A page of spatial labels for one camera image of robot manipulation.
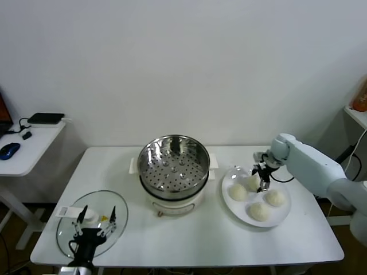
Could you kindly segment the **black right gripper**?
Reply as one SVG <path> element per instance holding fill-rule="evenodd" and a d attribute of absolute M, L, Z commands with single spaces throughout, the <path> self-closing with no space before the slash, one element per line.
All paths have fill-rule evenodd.
<path fill-rule="evenodd" d="M 280 166 L 277 163 L 272 163 L 268 161 L 268 155 L 267 154 L 260 154 L 259 155 L 259 161 L 257 162 L 257 165 L 252 167 L 251 175 L 259 175 L 260 178 L 260 185 L 257 189 L 258 192 L 267 191 L 270 186 L 270 177 L 272 176 L 272 173 L 277 171 L 280 168 Z"/>

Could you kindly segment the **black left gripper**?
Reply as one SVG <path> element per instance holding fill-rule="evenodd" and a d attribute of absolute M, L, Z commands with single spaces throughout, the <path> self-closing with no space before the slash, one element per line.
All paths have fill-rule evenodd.
<path fill-rule="evenodd" d="M 70 267 L 93 268 L 92 263 L 96 248 L 106 242 L 106 238 L 116 230 L 116 207 L 112 209 L 112 213 L 108 222 L 103 222 L 99 228 L 81 229 L 88 206 L 85 206 L 78 215 L 77 219 L 72 222 L 74 228 L 74 238 L 68 242 L 70 251 L 73 254 L 73 260 L 68 264 Z"/>

